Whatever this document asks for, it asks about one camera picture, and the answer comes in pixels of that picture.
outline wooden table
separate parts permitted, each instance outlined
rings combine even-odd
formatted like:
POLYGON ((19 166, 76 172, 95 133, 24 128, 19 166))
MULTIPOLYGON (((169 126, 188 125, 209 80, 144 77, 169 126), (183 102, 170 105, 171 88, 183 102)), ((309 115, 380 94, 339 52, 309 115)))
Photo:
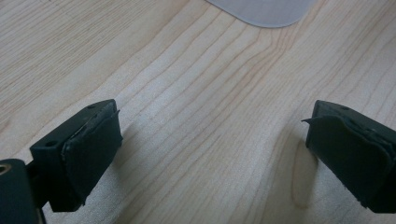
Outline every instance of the wooden table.
POLYGON ((114 98, 124 137, 49 223, 395 223, 305 148, 317 99, 396 129, 396 1, 318 0, 283 29, 203 0, 0 2, 0 156, 114 98))

